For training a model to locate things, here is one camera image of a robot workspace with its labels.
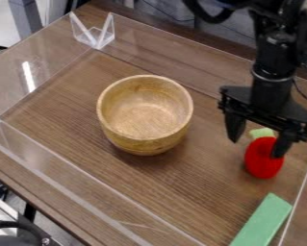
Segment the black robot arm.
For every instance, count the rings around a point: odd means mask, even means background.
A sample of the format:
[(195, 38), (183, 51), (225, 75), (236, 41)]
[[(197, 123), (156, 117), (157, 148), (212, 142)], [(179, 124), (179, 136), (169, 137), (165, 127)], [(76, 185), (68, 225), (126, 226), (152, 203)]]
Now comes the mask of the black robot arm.
[(247, 9), (253, 21), (256, 58), (249, 86), (221, 86), (219, 109), (227, 137), (236, 141), (248, 121), (279, 135), (271, 157), (280, 158), (291, 145), (307, 140), (307, 109), (291, 96), (295, 71), (307, 62), (307, 0), (216, 0), (221, 11), (211, 15), (199, 0), (183, 0), (195, 16), (209, 24), (224, 22)]

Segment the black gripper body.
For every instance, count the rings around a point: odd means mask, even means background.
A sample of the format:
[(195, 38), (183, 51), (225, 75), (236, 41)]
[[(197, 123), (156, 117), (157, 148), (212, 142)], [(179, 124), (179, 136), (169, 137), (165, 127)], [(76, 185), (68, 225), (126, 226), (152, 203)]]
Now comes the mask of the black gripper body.
[(281, 132), (296, 132), (296, 142), (307, 141), (307, 109), (291, 97), (295, 70), (276, 73), (252, 67), (251, 86), (221, 86), (219, 109), (247, 121)]

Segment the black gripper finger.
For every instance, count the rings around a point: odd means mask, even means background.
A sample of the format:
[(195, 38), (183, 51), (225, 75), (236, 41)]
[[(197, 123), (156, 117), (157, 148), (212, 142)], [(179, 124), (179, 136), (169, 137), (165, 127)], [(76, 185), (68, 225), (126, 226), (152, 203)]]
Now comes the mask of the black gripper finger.
[(283, 130), (279, 132), (275, 143), (272, 145), (271, 158), (281, 158), (295, 142), (296, 132), (289, 130)]
[(232, 112), (224, 114), (224, 126), (227, 137), (232, 142), (236, 142), (245, 130), (245, 118)]

